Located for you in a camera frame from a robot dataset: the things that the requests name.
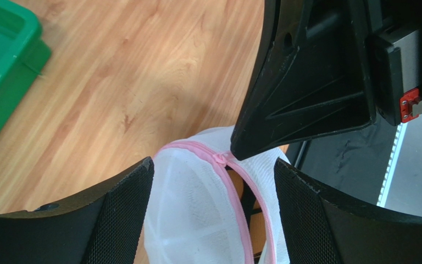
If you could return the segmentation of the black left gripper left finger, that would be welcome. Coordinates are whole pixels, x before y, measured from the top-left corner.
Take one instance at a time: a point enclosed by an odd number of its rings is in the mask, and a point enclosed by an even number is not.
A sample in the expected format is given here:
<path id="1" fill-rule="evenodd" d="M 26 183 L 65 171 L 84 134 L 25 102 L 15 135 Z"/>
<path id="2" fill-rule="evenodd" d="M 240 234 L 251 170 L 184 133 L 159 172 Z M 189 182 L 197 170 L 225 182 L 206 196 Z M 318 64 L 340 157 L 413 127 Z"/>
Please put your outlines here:
<path id="1" fill-rule="evenodd" d="M 0 214 L 0 263 L 133 263 L 153 176 L 146 157 L 34 211 Z"/>

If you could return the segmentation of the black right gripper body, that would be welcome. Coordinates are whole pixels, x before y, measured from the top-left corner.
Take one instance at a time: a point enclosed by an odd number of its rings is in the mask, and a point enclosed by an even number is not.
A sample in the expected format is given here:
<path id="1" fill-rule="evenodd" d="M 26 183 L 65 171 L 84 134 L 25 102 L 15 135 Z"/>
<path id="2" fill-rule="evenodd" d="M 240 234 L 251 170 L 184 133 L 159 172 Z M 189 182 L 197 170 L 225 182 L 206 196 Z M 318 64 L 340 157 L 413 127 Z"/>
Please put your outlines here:
<path id="1" fill-rule="evenodd" d="M 422 114 L 422 1 L 365 1 L 374 101 L 391 125 Z"/>

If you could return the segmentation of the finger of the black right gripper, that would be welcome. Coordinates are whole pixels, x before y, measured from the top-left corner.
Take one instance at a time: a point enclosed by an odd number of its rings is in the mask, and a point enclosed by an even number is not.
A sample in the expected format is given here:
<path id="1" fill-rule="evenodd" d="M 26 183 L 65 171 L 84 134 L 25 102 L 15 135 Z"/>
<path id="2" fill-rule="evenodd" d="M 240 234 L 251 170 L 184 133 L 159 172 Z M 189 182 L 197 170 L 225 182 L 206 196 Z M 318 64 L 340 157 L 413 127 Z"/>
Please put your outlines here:
<path id="1" fill-rule="evenodd" d="M 368 34 L 363 1 L 265 1 L 233 155 L 245 160 L 373 124 Z"/>

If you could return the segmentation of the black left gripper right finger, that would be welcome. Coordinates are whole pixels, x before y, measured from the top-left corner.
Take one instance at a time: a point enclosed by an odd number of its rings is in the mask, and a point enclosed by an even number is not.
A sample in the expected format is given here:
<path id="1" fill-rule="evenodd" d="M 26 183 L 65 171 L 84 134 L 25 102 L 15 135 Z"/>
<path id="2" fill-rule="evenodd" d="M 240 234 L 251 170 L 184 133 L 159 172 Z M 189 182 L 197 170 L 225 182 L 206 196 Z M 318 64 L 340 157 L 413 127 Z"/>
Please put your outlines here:
<path id="1" fill-rule="evenodd" d="M 282 159 L 274 177 L 291 263 L 422 263 L 422 217 L 359 200 Z"/>

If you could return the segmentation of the white mesh laundry bag pink zipper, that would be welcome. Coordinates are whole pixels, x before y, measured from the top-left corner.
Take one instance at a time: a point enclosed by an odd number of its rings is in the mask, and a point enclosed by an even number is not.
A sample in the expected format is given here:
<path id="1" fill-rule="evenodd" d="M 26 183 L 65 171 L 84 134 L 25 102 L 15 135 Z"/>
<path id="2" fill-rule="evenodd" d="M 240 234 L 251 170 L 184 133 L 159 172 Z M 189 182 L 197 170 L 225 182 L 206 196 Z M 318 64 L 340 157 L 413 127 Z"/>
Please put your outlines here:
<path id="1" fill-rule="evenodd" d="M 232 126 L 204 130 L 163 146 L 144 221 L 150 263 L 253 263 L 251 235 L 234 170 L 254 193 L 264 217 L 260 263 L 289 263 L 276 194 L 276 147 L 239 161 L 230 151 Z"/>

